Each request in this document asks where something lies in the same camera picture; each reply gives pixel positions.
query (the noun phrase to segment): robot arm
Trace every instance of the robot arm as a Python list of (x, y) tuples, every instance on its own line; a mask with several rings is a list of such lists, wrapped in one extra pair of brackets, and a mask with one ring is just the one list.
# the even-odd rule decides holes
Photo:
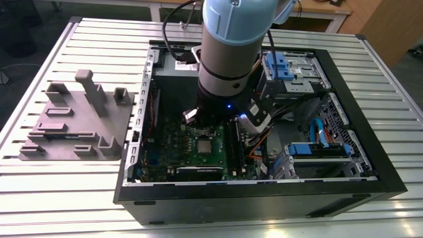
[(214, 127), (239, 115), (258, 134), (270, 123), (267, 106), (247, 88), (249, 76), (273, 23), (286, 22), (297, 0), (206, 0), (202, 53), (198, 54), (198, 107), (185, 112), (187, 123)]

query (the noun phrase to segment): blue latch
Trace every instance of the blue latch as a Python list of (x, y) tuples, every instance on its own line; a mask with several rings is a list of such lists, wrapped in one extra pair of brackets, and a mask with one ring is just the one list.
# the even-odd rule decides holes
[(352, 151), (352, 147), (349, 144), (345, 144), (345, 150), (346, 150), (348, 156), (350, 156), (353, 154), (353, 151)]
[(278, 69), (278, 79), (277, 80), (294, 80), (294, 74), (289, 70), (290, 63), (286, 61), (283, 53), (277, 53), (277, 67), (274, 64), (273, 54), (269, 53), (266, 55), (267, 65), (270, 66), (270, 70), (273, 73), (273, 79), (275, 80), (275, 68)]
[(293, 144), (289, 145), (290, 155), (312, 155), (312, 149), (309, 144)]

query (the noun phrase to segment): floor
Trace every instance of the floor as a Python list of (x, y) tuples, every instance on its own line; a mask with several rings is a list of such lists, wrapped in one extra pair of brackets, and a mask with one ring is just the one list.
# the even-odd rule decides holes
[[(21, 63), (43, 64), (71, 16), (143, 21), (151, 19), (150, 11), (146, 7), (63, 3), (63, 10), (55, 12), (49, 1), (37, 1), (35, 4), (43, 18), (43, 25), (30, 30), (38, 44), (38, 53), (26, 58), (13, 58), (0, 50), (0, 68)], [(186, 12), (182, 12), (181, 15), (175, 15), (171, 21), (179, 22), (182, 18), (186, 19), (185, 15), (187, 15)], [(0, 129), (19, 103), (38, 69), (39, 67), (34, 65), (22, 65), (7, 69), (13, 84), (9, 87), (0, 86)], [(423, 75), (423, 60), (414, 58), (408, 53), (393, 68), (393, 72), (417, 104), (423, 108), (423, 83), (421, 79), (421, 75)]]

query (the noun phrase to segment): green motherboard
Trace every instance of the green motherboard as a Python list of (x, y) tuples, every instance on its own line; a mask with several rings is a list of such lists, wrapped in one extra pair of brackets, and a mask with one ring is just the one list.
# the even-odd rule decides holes
[(222, 180), (254, 179), (255, 165), (246, 166), (246, 172), (235, 174), (227, 169), (225, 129), (218, 126), (197, 129), (166, 118), (161, 138), (161, 147), (147, 150), (145, 155), (145, 174), (149, 182), (166, 182), (178, 167), (223, 168)]

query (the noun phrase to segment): table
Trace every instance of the table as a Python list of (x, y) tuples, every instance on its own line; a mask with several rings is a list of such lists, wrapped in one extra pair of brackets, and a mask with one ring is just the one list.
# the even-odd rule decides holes
[[(73, 20), (0, 133), (0, 236), (390, 238), (423, 234), (423, 113), (368, 41), (354, 35), (273, 32), (277, 46), (329, 50), (409, 188), (393, 199), (333, 218), (150, 227), (113, 203), (121, 161), (21, 161), (19, 148), (49, 100), (43, 90), (50, 82), (81, 89), (74, 74), (90, 68), (105, 91), (127, 87), (139, 92), (149, 41), (162, 39), (161, 23)], [(169, 38), (201, 41), (202, 27), (190, 25), (183, 32), (170, 24)]]
[[(187, 0), (63, 0), (65, 2), (94, 3), (94, 4), (111, 4), (127, 6), (143, 6), (150, 8), (151, 20), (162, 22), (161, 8), (177, 8)], [(321, 2), (317, 0), (302, 0), (302, 17), (329, 19), (332, 23), (328, 27), (328, 33), (337, 33), (353, 10), (346, 3), (341, 7), (332, 5), (328, 1)], [(297, 3), (291, 17), (297, 17), (300, 12), (300, 4)]]

